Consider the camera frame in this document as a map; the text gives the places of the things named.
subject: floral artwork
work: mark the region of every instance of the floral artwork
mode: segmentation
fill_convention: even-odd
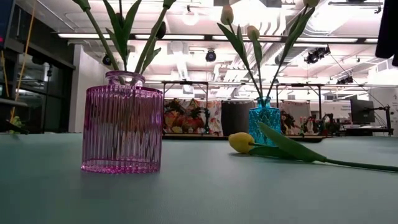
[[[175,134],[209,134],[222,136],[221,102],[205,100],[165,100],[164,131]],[[210,113],[206,127],[206,111]]]

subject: spotlight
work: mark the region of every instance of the spotlight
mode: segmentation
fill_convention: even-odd
[[[207,62],[214,62],[215,60],[216,60],[216,53],[214,52],[214,50],[207,51],[206,61]]]
[[[350,83],[353,83],[354,82],[354,79],[353,79],[353,77],[352,76],[347,76],[347,77],[345,77],[345,78],[343,78],[343,79],[340,79],[340,80],[337,80],[337,85],[345,85],[345,84],[350,84]]]
[[[304,59],[304,61],[307,64],[317,63],[328,54],[330,54],[329,45],[327,47],[319,47],[313,51],[309,51],[308,56]]]

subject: table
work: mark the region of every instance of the table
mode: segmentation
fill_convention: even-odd
[[[0,223],[398,223],[398,174],[163,141],[156,174],[82,172],[81,134],[0,135]],[[398,166],[398,139],[306,144],[330,159]]]

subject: flower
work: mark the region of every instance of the flower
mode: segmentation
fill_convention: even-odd
[[[223,7],[220,21],[224,25],[230,25],[234,21],[234,11],[232,10],[232,7],[230,5],[226,5]]]
[[[257,40],[260,37],[260,32],[255,26],[248,26],[248,37],[251,41]]]
[[[315,7],[319,3],[319,0],[304,0],[304,6],[308,4],[309,7]]]
[[[248,133],[232,134],[228,141],[229,145],[240,153],[248,153],[253,148],[249,143],[254,144],[254,138]]]

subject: vase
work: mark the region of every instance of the vase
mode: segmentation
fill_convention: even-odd
[[[275,144],[261,132],[258,122],[263,122],[273,130],[280,131],[280,111],[278,108],[272,108],[270,104],[271,98],[264,99],[263,105],[260,99],[257,99],[258,106],[249,110],[249,134],[253,136],[254,141],[259,144],[275,146]]]
[[[140,74],[112,71],[106,78],[108,85],[86,92],[81,169],[106,174],[159,171],[163,93],[142,87]]]

